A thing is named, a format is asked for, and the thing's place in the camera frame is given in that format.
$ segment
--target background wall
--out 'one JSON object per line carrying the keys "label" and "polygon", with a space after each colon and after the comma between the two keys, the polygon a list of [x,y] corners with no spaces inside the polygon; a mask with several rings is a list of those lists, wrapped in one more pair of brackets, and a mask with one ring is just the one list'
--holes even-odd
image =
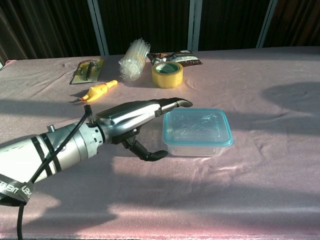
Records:
{"label": "background wall", "polygon": [[140,37],[151,52],[320,46],[320,0],[1,0],[0,16],[2,64],[125,54]]}

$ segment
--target plastic food container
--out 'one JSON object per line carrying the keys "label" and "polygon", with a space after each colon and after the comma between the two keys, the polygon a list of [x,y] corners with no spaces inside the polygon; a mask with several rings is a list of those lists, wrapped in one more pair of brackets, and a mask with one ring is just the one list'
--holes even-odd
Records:
{"label": "plastic food container", "polygon": [[175,156],[219,156],[234,139],[220,109],[175,108],[164,116],[163,141]]}

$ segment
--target black strap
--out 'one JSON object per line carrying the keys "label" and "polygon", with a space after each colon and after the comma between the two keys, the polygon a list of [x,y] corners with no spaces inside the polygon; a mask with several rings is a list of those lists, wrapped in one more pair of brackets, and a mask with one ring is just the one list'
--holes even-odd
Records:
{"label": "black strap", "polygon": [[[53,154],[55,150],[54,150],[54,147],[52,146],[47,134],[43,133],[40,136],[42,137],[46,147],[49,149],[49,153]],[[57,156],[55,156],[52,161],[53,161],[53,163],[55,165],[56,172],[57,173],[61,172],[61,166],[60,166],[60,162],[59,162]]]}
{"label": "black strap", "polygon": [[[32,141],[36,151],[38,152],[39,157],[41,158],[41,161],[44,162],[46,160],[45,159],[45,154],[44,154],[44,151],[42,150],[42,148],[40,146],[40,143],[39,143],[38,139],[34,136],[34,137],[31,138],[31,141]],[[48,177],[52,175],[52,171],[51,171],[49,165],[45,168],[45,172],[46,172],[46,175]]]}
{"label": "black strap", "polygon": [[31,182],[22,183],[0,173],[0,194],[11,198],[12,206],[14,206],[14,203],[17,201],[27,204],[34,188],[35,187]]}

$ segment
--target dark curtain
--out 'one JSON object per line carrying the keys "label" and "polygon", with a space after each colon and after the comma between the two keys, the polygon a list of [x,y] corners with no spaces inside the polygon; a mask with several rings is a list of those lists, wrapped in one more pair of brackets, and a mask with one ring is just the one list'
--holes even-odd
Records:
{"label": "dark curtain", "polygon": [[320,0],[278,0],[264,47],[320,46]]}
{"label": "dark curtain", "polygon": [[189,0],[99,0],[109,53],[125,54],[141,37],[152,53],[186,50],[189,6]]}
{"label": "dark curtain", "polygon": [[97,56],[87,0],[0,0],[0,61]]}
{"label": "dark curtain", "polygon": [[203,0],[198,49],[255,48],[269,0]]}

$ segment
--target packing tape roll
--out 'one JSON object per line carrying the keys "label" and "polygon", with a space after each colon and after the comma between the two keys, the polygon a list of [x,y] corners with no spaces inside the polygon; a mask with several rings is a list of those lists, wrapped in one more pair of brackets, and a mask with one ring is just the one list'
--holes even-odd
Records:
{"label": "packing tape roll", "polygon": [[152,66],[152,81],[162,89],[171,89],[183,82],[184,67],[177,62],[158,62]]}

